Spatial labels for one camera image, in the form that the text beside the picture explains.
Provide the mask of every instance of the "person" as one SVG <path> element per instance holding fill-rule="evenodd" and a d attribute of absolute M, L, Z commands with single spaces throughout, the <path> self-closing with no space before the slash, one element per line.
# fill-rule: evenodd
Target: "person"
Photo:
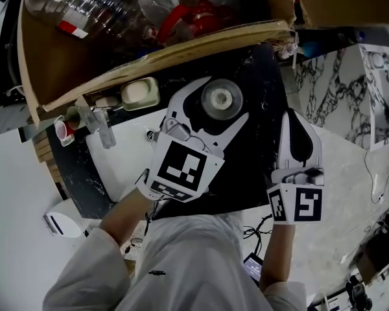
<path fill-rule="evenodd" d="M 133 283 L 119 246 L 153 202 L 134 189 L 94 228 L 43 301 L 44 310 L 305 310 L 287 282 L 293 225 L 274 225 L 259 288 L 242 265 L 241 213 L 154 220 Z"/>

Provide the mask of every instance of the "cardboard box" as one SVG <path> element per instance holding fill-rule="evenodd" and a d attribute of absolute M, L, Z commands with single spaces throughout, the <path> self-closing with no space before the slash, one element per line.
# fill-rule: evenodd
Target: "cardboard box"
<path fill-rule="evenodd" d="M 389 24 L 389 0 L 300 0 L 307 27 Z M 274 21 L 230 28 L 150 53 L 103 73 L 89 46 L 34 19 L 21 4 L 18 55 L 33 121 L 57 116 L 80 95 L 100 91 L 154 71 L 264 41 L 291 40 L 294 0 L 268 0 Z"/>

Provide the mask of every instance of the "plastic bottle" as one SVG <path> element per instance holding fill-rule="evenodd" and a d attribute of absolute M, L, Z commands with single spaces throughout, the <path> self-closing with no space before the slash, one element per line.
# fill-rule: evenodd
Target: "plastic bottle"
<path fill-rule="evenodd" d="M 137 0 L 25 0 L 42 21 L 108 47 L 135 47 L 148 22 Z"/>

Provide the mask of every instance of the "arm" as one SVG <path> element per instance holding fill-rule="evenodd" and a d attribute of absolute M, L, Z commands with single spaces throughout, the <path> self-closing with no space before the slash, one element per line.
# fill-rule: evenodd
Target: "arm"
<path fill-rule="evenodd" d="M 274 225 L 259 280 L 262 292 L 271 284 L 288 280 L 295 231 L 295 225 Z"/>
<path fill-rule="evenodd" d="M 135 189 L 92 230 L 43 301 L 43 310 L 109 310 L 130 279 L 119 245 L 129 239 L 153 202 Z"/>
<path fill-rule="evenodd" d="M 153 202 L 145 198 L 138 189 L 134 189 L 108 212 L 99 227 L 121 246 L 131 237 L 138 222 L 144 219 L 152 204 Z"/>

